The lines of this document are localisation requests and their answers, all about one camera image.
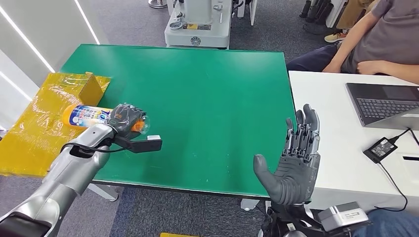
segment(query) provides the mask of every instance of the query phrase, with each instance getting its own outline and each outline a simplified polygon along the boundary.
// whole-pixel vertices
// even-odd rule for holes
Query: green tabletop
[[[112,78],[100,107],[140,107],[147,135],[163,140],[158,152],[111,154],[95,180],[267,196],[253,155],[274,170],[294,119],[283,53],[82,44],[61,72],[86,71]]]

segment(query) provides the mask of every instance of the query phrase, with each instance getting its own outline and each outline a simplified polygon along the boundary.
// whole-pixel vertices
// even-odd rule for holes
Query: humanoid robot hand
[[[146,113],[134,105],[119,104],[105,119],[105,123],[113,127],[120,137],[132,139],[149,129],[146,119]],[[138,130],[133,131],[135,126],[138,126]]]
[[[286,120],[287,136],[278,167],[272,174],[263,155],[253,157],[253,170],[273,202],[291,205],[309,201],[319,169],[320,123],[317,113],[306,104],[295,114],[297,128]]]

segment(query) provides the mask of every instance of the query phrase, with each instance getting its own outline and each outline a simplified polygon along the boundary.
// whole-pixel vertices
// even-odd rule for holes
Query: robotic arm
[[[330,207],[309,217],[304,205],[310,203],[319,170],[320,121],[308,104],[295,114],[297,127],[286,120],[288,131],[280,162],[272,174],[265,157],[253,157],[254,172],[272,199],[262,230],[264,237],[333,237],[371,224],[358,203]]]
[[[112,110],[106,124],[87,128],[65,144],[50,166],[42,185],[25,201],[0,218],[0,236],[54,237],[77,196],[83,194],[96,173],[109,159],[112,143],[134,153],[158,151],[160,139],[130,141],[140,135],[131,132],[145,112],[129,104]]]

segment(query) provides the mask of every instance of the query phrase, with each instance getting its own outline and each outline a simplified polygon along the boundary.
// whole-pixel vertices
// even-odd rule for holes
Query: person's hand
[[[253,157],[253,170],[273,202],[281,205],[303,203],[310,200],[319,169],[319,117],[308,104],[304,114],[296,112],[297,128],[290,118],[288,131],[278,167],[274,174],[268,170],[265,157]]]
[[[381,73],[386,61],[364,61],[358,63],[358,73],[363,75],[375,75]]]
[[[335,62],[330,62],[324,69],[323,73],[340,73],[340,67],[342,65]]]

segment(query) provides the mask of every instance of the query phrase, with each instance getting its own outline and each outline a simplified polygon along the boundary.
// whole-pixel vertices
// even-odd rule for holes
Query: black power adapter
[[[390,153],[397,149],[395,142],[398,138],[399,136],[393,137],[392,139],[387,139],[386,137],[383,137],[370,148],[363,151],[363,153],[374,163],[380,163]]]

